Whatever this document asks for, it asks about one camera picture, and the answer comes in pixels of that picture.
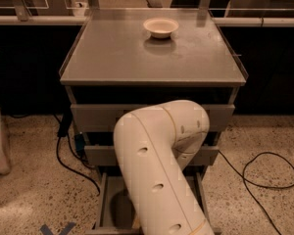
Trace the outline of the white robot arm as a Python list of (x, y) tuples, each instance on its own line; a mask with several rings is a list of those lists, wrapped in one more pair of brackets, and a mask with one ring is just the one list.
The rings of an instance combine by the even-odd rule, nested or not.
[(117, 122), (116, 156), (144, 235), (215, 235), (183, 175), (209, 129), (206, 111), (187, 100), (134, 110)]

